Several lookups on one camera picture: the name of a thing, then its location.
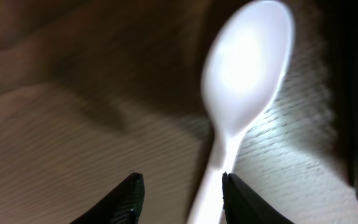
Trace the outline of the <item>white thick-handled spoon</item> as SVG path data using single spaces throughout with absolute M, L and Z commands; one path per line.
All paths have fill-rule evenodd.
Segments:
M 187 224 L 221 221 L 222 175 L 233 171 L 246 132 L 275 99 L 294 41 L 292 13 L 280 1 L 251 1 L 218 32 L 201 77 L 215 140 Z

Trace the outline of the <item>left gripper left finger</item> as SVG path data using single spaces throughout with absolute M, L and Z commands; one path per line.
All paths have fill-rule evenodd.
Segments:
M 133 172 L 70 224 L 138 224 L 144 198 L 143 175 Z

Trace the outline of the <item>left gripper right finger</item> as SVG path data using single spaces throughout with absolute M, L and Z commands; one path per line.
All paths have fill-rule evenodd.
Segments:
M 236 174 L 225 172 L 222 184 L 227 224 L 293 224 Z

